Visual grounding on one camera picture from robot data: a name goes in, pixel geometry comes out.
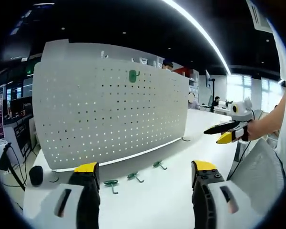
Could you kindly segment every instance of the black mouse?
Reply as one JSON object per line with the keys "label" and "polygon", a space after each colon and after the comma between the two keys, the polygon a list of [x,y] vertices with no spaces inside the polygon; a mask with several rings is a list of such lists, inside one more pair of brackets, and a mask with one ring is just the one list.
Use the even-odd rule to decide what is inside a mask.
{"label": "black mouse", "polygon": [[43,169],[41,166],[34,166],[29,171],[31,184],[38,187],[43,182]]}

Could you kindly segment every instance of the black ceiling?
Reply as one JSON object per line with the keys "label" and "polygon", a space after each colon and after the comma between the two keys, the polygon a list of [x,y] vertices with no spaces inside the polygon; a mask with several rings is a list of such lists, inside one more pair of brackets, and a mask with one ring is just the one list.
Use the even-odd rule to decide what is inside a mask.
{"label": "black ceiling", "polygon": [[[2,29],[7,36],[0,55],[10,51],[41,53],[45,42],[68,38],[70,42],[114,44],[153,53],[199,72],[225,70],[202,34],[163,0],[58,0],[52,6],[26,2],[10,10],[11,23]],[[233,73],[278,79],[273,35],[254,29],[245,0],[175,0],[207,31]],[[28,10],[31,14],[21,19]],[[23,21],[15,35],[9,34]],[[11,62],[0,61],[0,70]]]}

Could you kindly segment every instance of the green hook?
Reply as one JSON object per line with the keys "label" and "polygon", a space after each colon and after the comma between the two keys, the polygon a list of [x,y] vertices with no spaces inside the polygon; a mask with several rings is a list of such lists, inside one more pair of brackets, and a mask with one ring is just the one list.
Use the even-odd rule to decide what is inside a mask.
{"label": "green hook", "polygon": [[138,172],[131,173],[131,174],[129,174],[129,175],[127,176],[127,179],[131,180],[131,179],[133,179],[133,178],[136,178],[140,183],[143,183],[144,180],[140,180],[140,179],[137,177],[137,174],[138,174]]}
{"label": "green hook", "polygon": [[137,76],[140,75],[140,71],[139,73],[137,74],[137,71],[136,70],[130,70],[129,71],[129,81],[131,83],[135,83],[137,81]]}
{"label": "green hook", "polygon": [[164,167],[162,166],[161,162],[162,162],[162,161],[157,161],[157,162],[155,162],[155,163],[153,164],[153,167],[154,167],[154,168],[157,168],[157,167],[160,166],[162,169],[167,170],[167,168],[164,168]]}
{"label": "green hook", "polygon": [[107,180],[107,181],[104,182],[104,184],[106,186],[111,186],[113,194],[118,194],[119,192],[115,192],[114,188],[113,188],[114,186],[116,186],[118,184],[118,182],[119,182],[118,180]]}

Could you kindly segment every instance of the white pegboard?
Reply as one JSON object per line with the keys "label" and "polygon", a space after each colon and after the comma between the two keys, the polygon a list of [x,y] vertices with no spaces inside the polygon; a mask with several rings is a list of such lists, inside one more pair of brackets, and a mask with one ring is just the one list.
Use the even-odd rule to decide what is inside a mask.
{"label": "white pegboard", "polygon": [[[129,71],[140,75],[131,83]],[[51,169],[108,162],[184,134],[188,79],[111,59],[35,65],[36,130]]]}

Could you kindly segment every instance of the mesh chair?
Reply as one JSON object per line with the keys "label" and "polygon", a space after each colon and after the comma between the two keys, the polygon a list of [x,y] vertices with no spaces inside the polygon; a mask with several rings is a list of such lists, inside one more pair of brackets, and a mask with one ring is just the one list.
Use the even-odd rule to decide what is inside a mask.
{"label": "mesh chair", "polygon": [[238,166],[231,181],[251,200],[251,207],[266,214],[284,187],[283,170],[273,149],[259,139]]}

